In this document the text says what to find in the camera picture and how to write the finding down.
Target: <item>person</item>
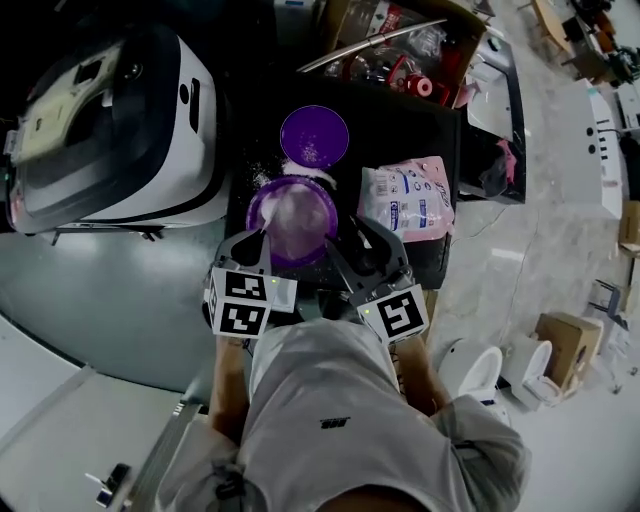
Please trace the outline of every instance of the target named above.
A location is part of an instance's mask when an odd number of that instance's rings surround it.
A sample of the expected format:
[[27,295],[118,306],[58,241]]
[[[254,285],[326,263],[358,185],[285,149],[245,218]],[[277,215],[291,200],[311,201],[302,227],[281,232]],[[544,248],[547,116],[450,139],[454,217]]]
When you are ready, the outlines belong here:
[[161,511],[512,511],[530,453],[470,396],[450,401],[420,338],[403,398],[389,348],[318,319],[267,331],[248,383],[242,340],[217,338],[207,421],[156,495]]

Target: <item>white t-shirt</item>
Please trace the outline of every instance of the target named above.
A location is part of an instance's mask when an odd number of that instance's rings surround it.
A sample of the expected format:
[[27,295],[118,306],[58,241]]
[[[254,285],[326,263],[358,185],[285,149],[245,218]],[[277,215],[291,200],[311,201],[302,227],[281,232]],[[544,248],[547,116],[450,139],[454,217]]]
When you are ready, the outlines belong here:
[[432,512],[520,501],[530,459],[520,436],[471,397],[432,418],[413,409],[387,348],[363,326],[321,319],[267,332],[249,388],[241,446],[194,421],[158,510],[311,512],[365,485]]

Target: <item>pink package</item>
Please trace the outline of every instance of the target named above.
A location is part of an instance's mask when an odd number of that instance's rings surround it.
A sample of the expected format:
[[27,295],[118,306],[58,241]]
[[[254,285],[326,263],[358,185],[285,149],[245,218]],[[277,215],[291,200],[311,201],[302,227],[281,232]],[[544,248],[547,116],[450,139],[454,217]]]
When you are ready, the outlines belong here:
[[452,233],[454,212],[442,158],[363,168],[358,212],[403,242],[437,240]]

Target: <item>cardboard box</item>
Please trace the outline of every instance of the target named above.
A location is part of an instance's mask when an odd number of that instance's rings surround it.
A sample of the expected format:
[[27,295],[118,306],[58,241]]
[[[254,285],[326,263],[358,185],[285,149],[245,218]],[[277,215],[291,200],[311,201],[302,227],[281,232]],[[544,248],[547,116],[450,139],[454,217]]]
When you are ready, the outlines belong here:
[[553,345],[545,375],[562,390],[569,388],[575,376],[583,380],[600,338],[601,328],[566,313],[542,314],[536,333]]
[[632,258],[640,258],[640,201],[625,201],[618,243]]
[[[446,106],[452,106],[487,27],[476,15],[449,0],[394,0],[393,3],[411,9],[427,19],[446,18],[447,29],[455,30],[457,48],[461,54],[456,69],[447,73],[436,72],[433,76],[429,76],[450,87],[452,93],[449,95]],[[327,0],[320,23],[324,53],[344,46],[339,41],[339,35],[348,7],[349,0]]]

